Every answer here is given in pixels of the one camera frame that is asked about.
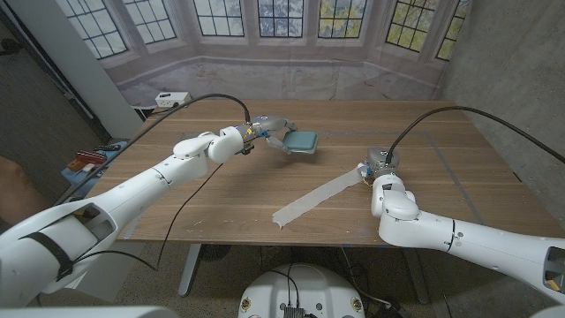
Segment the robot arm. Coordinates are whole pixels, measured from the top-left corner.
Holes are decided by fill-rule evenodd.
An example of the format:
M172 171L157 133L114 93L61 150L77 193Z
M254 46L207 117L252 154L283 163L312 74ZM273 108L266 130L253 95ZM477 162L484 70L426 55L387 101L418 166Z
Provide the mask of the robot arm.
M263 125L267 132L296 129L288 123L277 119ZM173 155L106 193L48 208L9 229L0 236L0 307L23 307L39 292L55 292L78 278L99 255L79 257L108 249L131 220L169 190L205 176L207 157L225 163L234 154L249 154L252 140L265 136L254 126L183 140Z
M432 248L521 280L565 304L565 239L515 234L419 210L386 151L369 149L365 170L373 181L372 214L379 236L402 247Z

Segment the window pane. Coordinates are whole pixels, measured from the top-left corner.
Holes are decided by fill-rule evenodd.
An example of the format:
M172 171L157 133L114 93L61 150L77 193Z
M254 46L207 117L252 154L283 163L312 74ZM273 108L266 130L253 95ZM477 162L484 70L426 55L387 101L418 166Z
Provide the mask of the window pane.
M239 0L193 0L202 34L205 36L244 36Z
M432 25L437 1L401 0L388 30L387 42L419 52Z
M420 17L421 12L422 9L419 9L417 7L411 7L408 10L408 15L406 15L406 21L404 22L404 25L407 27L416 28L416 25L418 24L418 18Z
M161 28L157 22L147 23L147 28L149 28L149 32L153 36L155 41L164 40L165 37L162 35Z
M347 33L345 37L359 37L361 32L361 20L360 19L350 19L347 24Z
M346 24L347 19L335 19L334 32L332 33L332 37L345 37Z
M353 0L351 1L350 18L361 19L365 11L366 0Z
M335 17L347 19L350 16L350 0L337 0L335 2Z
M112 48L108 45L108 42L106 41L106 38L103 35L93 38L92 42L94 43L94 46L96 46L96 48L98 49L98 53L100 53L101 57L109 57L111 55L114 55Z
M228 19L224 17L214 17L215 32L218 35L230 35Z
M319 37L331 37L332 36L332 27L333 27L333 20L332 19L321 19L320 20L320 31L318 33Z
M275 36L275 25L272 18L259 18L261 36Z
M155 15L153 14L153 10L151 10L151 6L148 2L137 2L136 5L138 6L139 12L141 12L141 16L146 23L156 20Z
M89 11L95 11L106 8L102 0L83 0L87 4Z
M135 23L136 25L143 23L143 18L141 17L141 13L139 13L137 5L127 4L125 7L127 8L127 11L130 13L130 16L132 16L133 23Z
M159 27L161 27L163 36L165 37L165 39L172 39L175 36L175 31L173 31L173 27L170 25L170 22L168 19L164 20L164 21L159 21Z
M322 0L318 37L358 38L365 4L366 0Z
M79 0L69 0L69 4L71 5L74 14L81 14L85 12L85 9L82 8L82 4L79 3Z
M223 0L210 0L210 6L212 7L213 16L226 16L226 8L223 6Z
M87 15L79 16L80 24L85 28L87 31L88 36L94 37L97 35L102 34L100 28L96 25L96 21L92 14L88 13Z
M442 58L444 60L449 60L451 58L451 52L456 44L459 31L461 31L464 17L467 14L468 5L469 0L460 0L459 4L457 4L454 16L451 19L451 23L449 23L449 29L443 37L443 42L441 43L440 50L438 51L438 58Z
M392 18L392 21L398 24L404 23L406 19L406 13L408 13L409 6L407 4L398 4L395 10L395 16Z
M226 10L230 17L241 17L239 0L226 0Z
M106 34L106 40L108 40L110 47L115 53L125 51L125 45L122 41L122 37L118 32L113 32L111 34Z
M438 52L438 57L449 60L451 58L451 50L455 46L456 42L449 39L444 39L441 44L440 52Z
M244 34L244 24L241 18L228 18L228 23L230 23L230 35L242 36Z
M196 12L199 16L206 15L211 16L212 12L210 11L210 4L208 0L194 0L194 6L196 6Z
M264 17L263 13L267 16L267 14L271 15L271 12L268 11L270 7L264 0L258 0L260 7L260 36L301 37L304 2L302 0L271 0L269 2L275 4L272 12L275 18L270 20L267 18L261 19L261 17Z
M274 0L275 3L275 17L284 18L289 16L289 1L288 0Z
M288 36L288 19L275 19L275 36Z
M470 0L459 0L459 4L457 5L456 10L456 17L465 18L467 15L467 7L469 6Z
M335 0L321 0L320 18L333 18L335 12Z
M271 0L259 0L259 16L260 17L273 16L273 2Z
M145 44L175 38L169 14L162 0L122 0Z
M289 20L289 36L302 37L302 19Z
M403 31L403 28L398 25L391 25L390 30L388 31L388 38L387 42L398 44L398 40L400 39L400 33Z
M141 37L143 38L143 42L145 43L151 43L153 42L153 36L151 36L151 33L149 32L149 29L147 28L147 25L142 24L140 26L138 26L138 31L139 34L141 34Z
M424 4L424 7L426 9L431 9L431 10L435 10L438 7L438 2L440 0L427 0L426 4Z
M410 48L415 51L420 51L422 46L424 45L424 41L426 40L426 33L421 31L416 31L414 34L414 39L412 39L412 44Z
M459 34L459 30L461 30L461 25L463 24L463 19L453 18L451 20L451 24L449 25L448 33L445 37L456 40L457 35Z
M202 28L202 34L204 35L215 35L214 21L209 17L199 18L200 27Z
M169 16L165 11L165 6L162 3L162 0L150 0L149 4L151 4L151 8L153 9L154 15L157 19L168 19Z
M432 25L433 11L423 10L420 16L420 21L418 22L418 30L427 32L427 30Z
M303 0L289 0L289 17L302 18L303 8Z
M98 26L103 33L107 34L116 31L116 25L106 10L95 12L93 13L93 16L96 19L96 22L98 22Z
M414 36L414 30L408 27L403 27L403 31L400 33L400 40L398 44L404 46L405 48L409 48L412 42L412 36Z

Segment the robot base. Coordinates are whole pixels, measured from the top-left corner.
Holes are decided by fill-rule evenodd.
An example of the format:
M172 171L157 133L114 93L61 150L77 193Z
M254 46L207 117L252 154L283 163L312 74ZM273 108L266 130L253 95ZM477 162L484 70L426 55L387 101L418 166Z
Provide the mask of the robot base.
M276 269L283 274L289 271L289 265ZM241 297L239 303L239 318L267 317L365 317L365 311L359 294L343 277L329 269L312 264L293 264L290 277L298 288L299 308L297 307L297 292L292 282L287 284L287 277L268 271L257 278Z

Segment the electrical outlet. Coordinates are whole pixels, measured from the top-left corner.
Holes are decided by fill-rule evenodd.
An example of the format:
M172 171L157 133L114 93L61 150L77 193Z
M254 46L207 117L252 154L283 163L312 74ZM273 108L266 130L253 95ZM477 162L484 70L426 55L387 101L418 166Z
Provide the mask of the electrical outlet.
M182 104L190 100L191 96L187 92L162 92L155 97L157 107L160 108L171 108L175 102Z

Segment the teal sponge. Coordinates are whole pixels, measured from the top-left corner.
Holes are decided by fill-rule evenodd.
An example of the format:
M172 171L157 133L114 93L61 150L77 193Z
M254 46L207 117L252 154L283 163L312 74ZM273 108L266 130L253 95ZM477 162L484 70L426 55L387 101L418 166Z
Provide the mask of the teal sponge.
M287 132L282 143L293 153L313 154L318 146L318 134L316 132Z

